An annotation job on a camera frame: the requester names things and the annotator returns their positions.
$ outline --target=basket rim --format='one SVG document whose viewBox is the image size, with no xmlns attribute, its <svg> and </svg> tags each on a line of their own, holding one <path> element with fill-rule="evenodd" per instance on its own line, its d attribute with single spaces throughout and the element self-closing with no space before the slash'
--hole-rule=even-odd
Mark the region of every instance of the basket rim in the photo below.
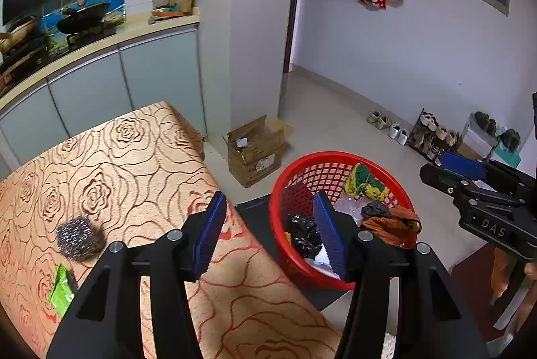
<svg viewBox="0 0 537 359">
<path fill-rule="evenodd" d="M 309 265 L 302 258 L 302 256 L 300 256 L 300 254 L 293 248 L 291 243 L 285 238 L 285 230 L 280 215 L 280 200 L 283 195 L 283 190 L 285 188 L 286 183 L 292 179 L 294 174 L 296 174 L 296 169 L 298 167 L 308 167 L 316 163 L 338 163 L 337 158 L 345 158 L 347 160 L 353 161 L 355 160 L 356 163 L 361 162 L 366 164 L 370 169 L 374 169 L 374 174 L 382 175 L 382 178 L 380 178 L 379 176 L 377 176 L 377 178 L 385 182 L 385 184 L 389 184 L 390 192 L 393 192 L 394 188 L 397 188 L 398 192 L 402 195 L 401 197 L 399 195 L 397 196 L 398 205 L 415 211 L 414 206 L 410 201 L 410 197 L 403 189 L 401 184 L 383 167 L 366 158 L 362 158 L 361 156 L 352 153 L 347 153 L 344 151 L 319 151 L 308 154 L 306 156 L 302 156 L 301 158 L 289 164 L 289 166 L 286 167 L 284 171 L 280 174 L 280 176 L 276 180 L 270 197 L 268 216 L 272 233 L 278 243 L 278 246 L 280 246 L 281 250 L 286 254 L 286 256 L 291 259 L 291 261 L 299 268 L 300 272 L 313 279 L 316 283 L 319 284 L 319 286 L 328 286 L 336 287 L 338 289 L 352 290 L 354 289 L 354 283 L 345 283 L 342 280 L 328 277 L 323 273 L 317 271 L 315 268 Z"/>
</svg>

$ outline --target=countertop edge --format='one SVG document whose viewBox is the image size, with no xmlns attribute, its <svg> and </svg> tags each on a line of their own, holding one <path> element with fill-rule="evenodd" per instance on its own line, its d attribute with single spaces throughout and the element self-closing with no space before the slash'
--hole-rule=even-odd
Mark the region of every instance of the countertop edge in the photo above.
<svg viewBox="0 0 537 359">
<path fill-rule="evenodd" d="M 199 10 L 194 9 L 195 15 L 182 16 L 179 18 L 174 18 L 160 23 L 147 24 L 147 19 L 149 14 L 139 14 L 134 15 L 132 19 L 127 18 L 127 22 L 124 25 L 118 27 L 117 33 L 108 38 L 101 39 L 100 41 L 89 44 L 85 47 L 82 47 L 79 50 L 73 51 L 65 56 L 55 60 L 49 65 L 44 66 L 36 73 L 29 76 L 27 79 L 20 82 L 15 86 L 11 91 L 9 91 L 5 96 L 0 98 L 0 113 L 9 106 L 15 99 L 24 94 L 28 89 L 30 89 L 35 84 L 41 82 L 45 78 L 49 77 L 56 71 L 61 70 L 62 68 L 70 65 L 71 63 L 76 62 L 77 60 L 83 59 L 90 54 L 93 54 L 98 51 L 105 50 L 106 48 L 119 45 L 123 42 L 130 41 L 131 39 L 139 38 L 140 36 L 149 35 L 152 33 L 161 32 L 164 30 L 188 26 L 192 24 L 199 24 L 200 15 Z"/>
</svg>

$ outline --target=blue gripper pad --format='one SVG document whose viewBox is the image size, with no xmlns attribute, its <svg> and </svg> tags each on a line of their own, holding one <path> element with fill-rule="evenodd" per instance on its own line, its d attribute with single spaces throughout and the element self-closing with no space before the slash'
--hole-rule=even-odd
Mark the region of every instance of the blue gripper pad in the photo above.
<svg viewBox="0 0 537 359">
<path fill-rule="evenodd" d="M 469 180 L 485 180 L 487 171 L 483 164 L 466 159 L 455 153 L 444 153 L 440 156 L 442 168 L 466 177 Z"/>
<path fill-rule="evenodd" d="M 321 233 L 332 271 L 341 280 L 347 281 L 350 276 L 347 248 L 349 240 L 352 239 L 351 236 L 358 233 L 358 226 L 350 215 L 334 210 L 324 191 L 316 193 L 313 197 L 313 215 Z"/>
<path fill-rule="evenodd" d="M 205 220 L 205 224 L 194 244 L 192 271 L 197 279 L 209 269 L 210 260 L 213 257 L 214 249 L 220 236 L 220 230 L 222 230 L 224 221 L 226 221 L 226 211 L 226 196 L 217 191 L 205 211 L 208 214 L 208 218 Z"/>
</svg>

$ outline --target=gray cabinet door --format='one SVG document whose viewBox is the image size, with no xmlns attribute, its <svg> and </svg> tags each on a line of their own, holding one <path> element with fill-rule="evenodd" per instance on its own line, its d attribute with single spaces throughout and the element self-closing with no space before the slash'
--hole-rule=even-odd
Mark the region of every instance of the gray cabinet door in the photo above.
<svg viewBox="0 0 537 359">
<path fill-rule="evenodd" d="M 195 29 L 120 48 L 127 86 L 136 109 L 167 101 L 205 136 Z"/>
<path fill-rule="evenodd" d="M 49 86 L 70 136 L 133 110 L 117 51 L 50 79 Z"/>
<path fill-rule="evenodd" d="M 0 129 L 21 165 L 69 137 L 46 84 L 7 111 Z"/>
</svg>

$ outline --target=black mat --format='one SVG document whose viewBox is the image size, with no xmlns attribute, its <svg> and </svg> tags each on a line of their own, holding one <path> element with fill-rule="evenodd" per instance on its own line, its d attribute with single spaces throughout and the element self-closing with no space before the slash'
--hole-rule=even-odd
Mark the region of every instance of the black mat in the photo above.
<svg viewBox="0 0 537 359">
<path fill-rule="evenodd" d="M 248 229 L 250 229 L 260 244 L 265 247 L 265 250 L 272 256 L 272 259 L 279 262 L 278 247 L 272 236 L 269 222 L 269 200 L 270 195 L 265 195 L 261 198 L 241 203 L 236 206 L 236 209 L 248 226 Z M 323 310 L 346 292 L 339 291 L 339 289 L 300 290 L 318 310 Z"/>
</svg>

